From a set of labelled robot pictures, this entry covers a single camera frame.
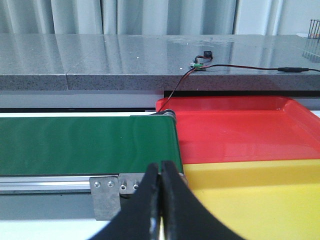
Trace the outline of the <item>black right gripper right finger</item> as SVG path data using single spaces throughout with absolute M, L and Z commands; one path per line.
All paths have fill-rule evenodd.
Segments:
M 167 240 L 242 240 L 214 217 L 183 181 L 175 164 L 161 163 L 164 235 Z

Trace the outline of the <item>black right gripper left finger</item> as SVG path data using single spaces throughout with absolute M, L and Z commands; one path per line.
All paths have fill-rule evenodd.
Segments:
M 159 166 L 148 165 L 139 187 L 120 212 L 92 240 L 158 240 Z

